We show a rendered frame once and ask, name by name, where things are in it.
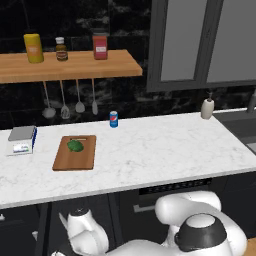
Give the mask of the yellow bottle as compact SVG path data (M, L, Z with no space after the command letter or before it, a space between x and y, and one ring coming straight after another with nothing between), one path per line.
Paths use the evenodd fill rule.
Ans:
M26 33L24 36L28 61L42 63L44 61L41 39L38 33Z

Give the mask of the white soap dispenser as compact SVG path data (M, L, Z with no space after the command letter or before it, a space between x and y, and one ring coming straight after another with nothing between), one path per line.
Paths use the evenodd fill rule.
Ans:
M212 99L212 92L208 93L208 97L203 101L201 106L201 118L209 120L213 114L215 102Z

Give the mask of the hanging silver slotted spoon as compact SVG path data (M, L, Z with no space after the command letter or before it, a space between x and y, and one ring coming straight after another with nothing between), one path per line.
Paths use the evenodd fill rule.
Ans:
M60 82L60 88L63 88L63 82ZM63 106L61 108L61 117L63 119L69 119L70 118L70 110L68 108L68 106L66 105L66 103L63 103Z

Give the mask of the blue soda can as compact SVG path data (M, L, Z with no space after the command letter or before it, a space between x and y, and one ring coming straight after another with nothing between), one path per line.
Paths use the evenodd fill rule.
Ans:
M116 128L118 126L118 112L111 111L109 114L109 118L110 118L110 126L112 128Z

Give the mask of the hanging silver ladle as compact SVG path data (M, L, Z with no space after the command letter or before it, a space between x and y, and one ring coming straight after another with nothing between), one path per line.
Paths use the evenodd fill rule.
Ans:
M45 94L47 95L48 91L47 91L46 82L43 82L43 86L44 86ZM47 119L50 119L50 118L53 118L55 116L55 114L56 114L56 110L50 106L50 102L48 101L47 102L47 108L45 108L43 110L43 116Z

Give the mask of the grey framed window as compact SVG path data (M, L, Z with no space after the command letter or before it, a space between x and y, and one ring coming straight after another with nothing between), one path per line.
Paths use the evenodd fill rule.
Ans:
M147 90L256 86L256 0L152 0Z

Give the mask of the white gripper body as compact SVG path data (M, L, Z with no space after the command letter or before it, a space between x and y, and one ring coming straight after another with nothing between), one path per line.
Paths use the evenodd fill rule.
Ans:
M59 212L59 219L60 219L62 225L64 226L64 228L66 229L66 231L68 232L68 222L60 212Z

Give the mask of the black cupboard door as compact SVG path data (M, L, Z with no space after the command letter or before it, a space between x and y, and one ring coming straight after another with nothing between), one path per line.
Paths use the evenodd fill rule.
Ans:
M49 231L48 249L52 253L67 239L67 232L64 228L59 214L64 218L68 217L70 210L77 209L82 206L88 206L92 211L95 220L104 228L109 239L109 249L112 250L115 246L115 239L112 228L112 219L109 208L108 196L97 195L91 197L77 198L56 201L52 203L51 222Z
M256 171L216 177L210 188L220 198L222 211L248 238L256 237Z
M36 205L1 209L5 221L0 221L0 256L34 256L36 240L33 231L39 227Z

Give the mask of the dark grey sink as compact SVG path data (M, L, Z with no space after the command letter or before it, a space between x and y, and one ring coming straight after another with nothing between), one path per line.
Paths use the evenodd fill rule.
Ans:
M256 110L215 113L214 117L256 155Z

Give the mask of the wooden cutting board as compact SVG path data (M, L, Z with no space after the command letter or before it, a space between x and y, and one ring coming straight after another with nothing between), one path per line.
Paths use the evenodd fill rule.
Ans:
M69 142L78 141L82 150L71 151ZM95 135L63 136L52 166L53 171L92 170L96 148Z

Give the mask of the black dishwasher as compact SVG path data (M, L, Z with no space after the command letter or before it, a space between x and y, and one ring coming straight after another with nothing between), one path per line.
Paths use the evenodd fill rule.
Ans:
M119 216L123 241L146 239L162 243L168 233L168 226L160 223L155 210L134 213L133 205L155 206L156 201L162 196L208 190L210 184L211 178L207 178L121 192L119 194Z

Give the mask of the grey sink tap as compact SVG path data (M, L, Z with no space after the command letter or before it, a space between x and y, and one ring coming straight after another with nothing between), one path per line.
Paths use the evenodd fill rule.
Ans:
M255 106L256 106L256 94L253 94L250 98L250 101L247 107L247 113L252 113L254 111Z

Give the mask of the white kitchen scale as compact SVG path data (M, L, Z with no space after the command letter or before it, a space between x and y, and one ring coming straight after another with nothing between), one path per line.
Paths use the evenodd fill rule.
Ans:
M36 126L14 127L8 137L6 155L32 154L36 136Z

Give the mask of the small brown bottle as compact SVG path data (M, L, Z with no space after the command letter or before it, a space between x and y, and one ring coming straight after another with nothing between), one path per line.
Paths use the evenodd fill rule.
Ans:
M58 61L67 61L68 52L63 37L56 37L56 58Z

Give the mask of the red jar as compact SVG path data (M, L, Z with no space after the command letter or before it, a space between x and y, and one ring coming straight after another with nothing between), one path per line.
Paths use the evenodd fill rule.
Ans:
M93 52L96 60L106 60L108 58L107 36L104 33L93 35Z

